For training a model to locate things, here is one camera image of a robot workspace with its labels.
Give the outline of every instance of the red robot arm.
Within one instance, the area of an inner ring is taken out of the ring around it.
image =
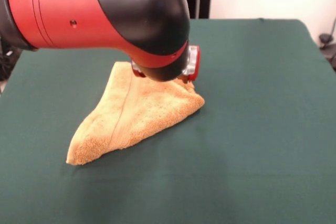
[[[0,0],[0,36],[25,50],[115,48],[137,76],[194,81],[186,0]]]

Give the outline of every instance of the cable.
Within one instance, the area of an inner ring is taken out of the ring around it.
[[[332,25],[332,29],[331,29],[331,33],[330,33],[331,36],[334,34],[335,27],[336,27],[336,17],[335,17],[335,20],[334,20],[334,24]]]

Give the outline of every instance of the green table cover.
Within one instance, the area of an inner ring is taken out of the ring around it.
[[[179,125],[81,167],[70,140],[115,50],[25,52],[0,98],[0,223],[336,223],[336,78],[297,20],[193,20]]]

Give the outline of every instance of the folded towel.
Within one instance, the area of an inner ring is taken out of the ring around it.
[[[181,122],[204,105],[192,83],[155,82],[116,62],[96,108],[75,132],[66,162],[83,165]]]

